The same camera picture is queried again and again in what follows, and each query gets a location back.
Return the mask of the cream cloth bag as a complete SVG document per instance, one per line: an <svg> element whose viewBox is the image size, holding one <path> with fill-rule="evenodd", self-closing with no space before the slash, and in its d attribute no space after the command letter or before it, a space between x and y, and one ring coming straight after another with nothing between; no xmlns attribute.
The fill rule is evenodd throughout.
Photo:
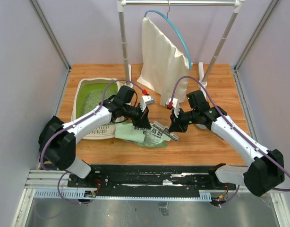
<svg viewBox="0 0 290 227"><path fill-rule="evenodd" d="M164 106L178 79L189 75L189 60L148 17L142 20L142 57L137 82L161 95Z"/></svg>

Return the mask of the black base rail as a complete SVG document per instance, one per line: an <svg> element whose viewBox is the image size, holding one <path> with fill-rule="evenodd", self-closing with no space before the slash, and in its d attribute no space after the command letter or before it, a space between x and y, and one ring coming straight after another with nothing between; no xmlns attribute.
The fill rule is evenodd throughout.
<svg viewBox="0 0 290 227"><path fill-rule="evenodd" d="M100 186L101 196L191 198L199 196L199 190L225 189L216 176L223 165L91 165L91 172L84 179L70 174L67 186Z"/></svg>

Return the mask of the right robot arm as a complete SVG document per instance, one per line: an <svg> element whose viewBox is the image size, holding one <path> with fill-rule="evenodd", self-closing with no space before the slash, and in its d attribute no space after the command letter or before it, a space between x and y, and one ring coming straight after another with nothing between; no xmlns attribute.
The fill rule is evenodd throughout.
<svg viewBox="0 0 290 227"><path fill-rule="evenodd" d="M202 125L240 154L246 166L218 164L209 170L208 184L219 189L224 183L247 187L255 196L281 184L284 179L283 155L277 150L269 150L248 136L220 107L211 107L202 91L187 94L191 110L180 108L176 98L168 98L166 107L172 110L169 132L186 132L191 124Z"/></svg>

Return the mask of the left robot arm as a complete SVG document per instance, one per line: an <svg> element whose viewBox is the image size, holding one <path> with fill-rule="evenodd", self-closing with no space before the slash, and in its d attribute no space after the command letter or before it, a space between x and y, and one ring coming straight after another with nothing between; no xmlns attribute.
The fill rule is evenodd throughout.
<svg viewBox="0 0 290 227"><path fill-rule="evenodd" d="M142 93L140 103L131 106L135 90L122 86L116 95L101 101L76 120L64 123L53 116L39 136L42 169L46 169L44 160L47 159L57 169L76 175L84 187L92 186L95 175L91 173L90 165L76 156L77 143L91 131L121 117L130 119L138 129L150 129L148 106L154 103L154 98L146 90Z"/></svg>

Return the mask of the green cat litter bag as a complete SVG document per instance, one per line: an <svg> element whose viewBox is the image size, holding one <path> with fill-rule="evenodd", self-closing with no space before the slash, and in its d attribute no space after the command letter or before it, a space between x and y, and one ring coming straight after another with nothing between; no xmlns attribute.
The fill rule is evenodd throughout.
<svg viewBox="0 0 290 227"><path fill-rule="evenodd" d="M135 129L132 123L125 122L116 125L115 138L149 148L164 148L167 147L166 142L171 141L171 138L154 127Z"/></svg>

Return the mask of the cream green litter box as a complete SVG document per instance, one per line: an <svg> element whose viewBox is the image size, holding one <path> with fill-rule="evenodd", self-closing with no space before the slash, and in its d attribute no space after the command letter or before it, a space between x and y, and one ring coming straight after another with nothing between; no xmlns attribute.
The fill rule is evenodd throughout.
<svg viewBox="0 0 290 227"><path fill-rule="evenodd" d="M77 87L71 120L75 120L90 112L99 105L102 97L105 99L117 94L124 82L110 83L115 78L93 78L82 79ZM113 123L105 124L84 136L85 140L105 140L115 137L116 125Z"/></svg>

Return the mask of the piano pattern bag clip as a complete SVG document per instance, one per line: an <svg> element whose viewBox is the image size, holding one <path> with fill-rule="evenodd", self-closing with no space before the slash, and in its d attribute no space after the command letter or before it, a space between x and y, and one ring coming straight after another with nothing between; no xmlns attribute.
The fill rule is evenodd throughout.
<svg viewBox="0 0 290 227"><path fill-rule="evenodd" d="M173 140L175 142L179 141L179 137L177 135L169 132L169 128L167 126L163 126L160 123L158 123L157 121L154 121L152 124L152 127L157 129L158 131L160 131L162 134L168 136L171 140Z"/></svg>

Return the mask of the grey metal scoop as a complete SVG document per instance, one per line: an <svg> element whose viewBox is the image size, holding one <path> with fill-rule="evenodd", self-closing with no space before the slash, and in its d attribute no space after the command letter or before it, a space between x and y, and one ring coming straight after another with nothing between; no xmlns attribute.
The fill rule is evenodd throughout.
<svg viewBox="0 0 290 227"><path fill-rule="evenodd" d="M201 130L206 130L206 126L205 125L202 125L202 124L196 124L196 126L201 129Z"/></svg>

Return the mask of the blue clothes hanger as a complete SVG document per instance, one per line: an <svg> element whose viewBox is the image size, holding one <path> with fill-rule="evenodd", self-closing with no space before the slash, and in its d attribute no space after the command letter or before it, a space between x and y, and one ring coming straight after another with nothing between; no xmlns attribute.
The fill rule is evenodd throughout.
<svg viewBox="0 0 290 227"><path fill-rule="evenodd" d="M144 14L144 17L146 17L148 13L155 13L155 14L161 16L171 26L171 28L176 33L177 37L179 38L179 40L180 40L181 44L183 45L183 48L184 48L184 50L186 52L187 59L188 59L188 68L189 68L189 70L192 70L192 61L191 61L191 56L190 56L188 47L187 47L187 45L185 43L185 40L182 37L181 33L177 29L177 27L171 22L171 20L167 17L167 15L164 15L163 13L161 13L161 12L159 12L157 10L147 10L145 12L145 14Z"/></svg>

